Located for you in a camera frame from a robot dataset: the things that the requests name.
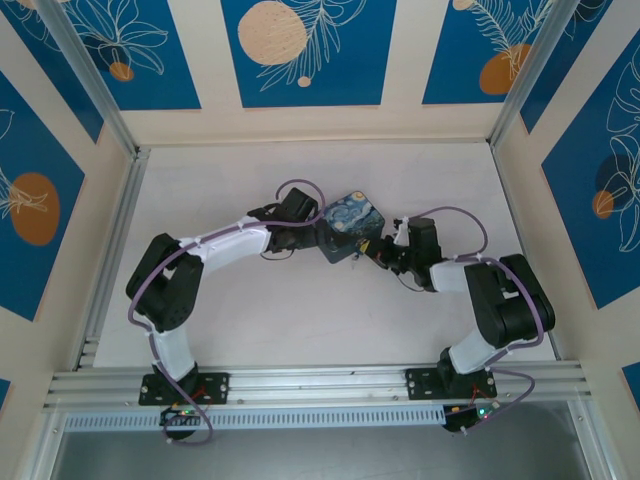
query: blue poster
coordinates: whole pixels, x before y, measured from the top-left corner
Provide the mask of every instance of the blue poster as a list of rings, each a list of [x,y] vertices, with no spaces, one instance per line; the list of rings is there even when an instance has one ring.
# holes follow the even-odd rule
[[[553,0],[451,0],[422,103],[502,102]]]
[[[640,286],[640,32],[542,164],[598,308]]]
[[[612,0],[581,0],[520,110],[529,133],[582,52]]]
[[[636,406],[640,409],[640,362],[627,365],[622,369],[624,378],[627,380],[629,390],[636,401]]]
[[[61,5],[121,110],[200,108],[167,0]]]
[[[380,105],[395,0],[222,0],[245,108]]]
[[[60,52],[58,45],[51,38],[38,13],[33,9],[33,4],[24,0],[0,0],[0,10],[69,105],[89,137],[94,143],[97,142],[104,121]]]
[[[4,407],[4,402],[9,396],[10,387],[11,387],[10,381],[0,378],[0,413],[2,413],[2,407]]]
[[[34,320],[84,173],[0,73],[0,307]]]

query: black mounting bracket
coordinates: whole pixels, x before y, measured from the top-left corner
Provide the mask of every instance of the black mounting bracket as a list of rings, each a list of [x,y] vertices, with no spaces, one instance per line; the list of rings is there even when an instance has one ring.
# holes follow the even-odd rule
[[[409,400],[447,400],[473,398],[480,390],[488,398],[498,395],[493,374],[480,370],[467,375],[459,375],[446,382],[437,367],[410,368],[405,372]]]
[[[226,405],[229,393],[228,373],[199,373],[190,379],[191,388],[185,391],[198,405]],[[141,406],[186,405],[182,396],[162,374],[150,373],[142,378],[138,404]]]

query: white work surface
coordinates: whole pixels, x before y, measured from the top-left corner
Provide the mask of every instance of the white work surface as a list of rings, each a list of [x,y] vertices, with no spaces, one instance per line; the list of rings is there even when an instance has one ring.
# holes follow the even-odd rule
[[[94,366],[147,366],[144,333],[126,319],[125,285],[163,232],[195,236],[271,203],[291,178],[317,183],[332,202],[363,191],[387,220],[440,205],[475,213],[489,232],[486,254],[520,246],[489,148],[484,143],[313,142],[154,149],[145,173]],[[306,187],[303,190],[311,193]],[[433,216],[443,253],[477,249],[482,237],[465,216]],[[412,277],[405,281],[413,285]],[[415,293],[368,258],[331,265],[318,249],[282,262],[255,256],[201,284],[187,329],[207,366],[423,363],[469,333],[468,294]],[[554,359],[547,340],[509,360]]]

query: white table surface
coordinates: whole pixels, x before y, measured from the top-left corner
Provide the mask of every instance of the white table surface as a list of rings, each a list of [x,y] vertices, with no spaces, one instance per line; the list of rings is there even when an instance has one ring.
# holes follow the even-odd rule
[[[156,148],[152,151],[109,304],[95,367],[147,366],[143,332],[126,320],[125,285],[151,239],[224,227],[273,201],[290,178],[307,178],[328,202],[363,191],[392,219],[440,205],[475,213],[490,236],[486,254],[519,252],[515,228],[486,144],[312,142]],[[443,253],[480,245],[475,224],[434,215]],[[412,283],[411,276],[405,280]],[[468,294],[415,293],[367,258],[331,265],[318,249],[283,262],[244,258],[203,281],[187,328],[207,366],[371,365],[437,361],[474,323]],[[548,339],[509,360],[552,360]]]

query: white line drawing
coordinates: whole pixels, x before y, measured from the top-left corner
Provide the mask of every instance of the white line drawing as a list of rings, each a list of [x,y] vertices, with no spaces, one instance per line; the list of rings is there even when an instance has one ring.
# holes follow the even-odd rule
[[[357,3],[355,8],[347,8]],[[240,20],[245,53],[262,65],[261,92],[285,81],[308,87],[332,51],[340,53],[338,29],[355,19],[367,0],[284,0],[256,3]]]
[[[0,140],[9,132],[11,123],[13,122],[13,115],[15,112],[11,110],[0,110]],[[15,210],[20,213],[20,209],[33,208],[40,212],[47,212],[47,206],[42,203],[46,200],[47,194],[33,196],[16,188],[5,176],[2,168],[0,168],[0,213],[2,218],[5,218],[11,210]]]
[[[600,218],[619,214],[618,251],[629,253],[640,245],[640,143],[632,135],[640,125],[640,47],[627,63],[611,100],[606,128],[615,157],[615,171],[596,194],[594,210]]]
[[[607,0],[582,0],[565,27],[564,33],[573,40],[578,24],[595,22],[600,17],[606,3]]]
[[[553,3],[554,0],[529,0],[520,16],[513,12],[510,0],[453,0],[453,7],[475,15],[482,36],[491,41],[496,53],[508,58],[509,76],[513,80],[524,62],[521,57],[525,45],[540,29]]]
[[[24,29],[36,40],[43,42],[51,50],[59,52],[58,44],[38,15],[30,0],[2,0],[7,9],[22,23]]]
[[[60,51],[30,0],[2,0],[34,38]],[[58,0],[89,51],[98,70],[117,80],[133,79],[138,66],[164,73],[164,63],[153,49],[167,42],[169,32],[138,20],[138,0]]]

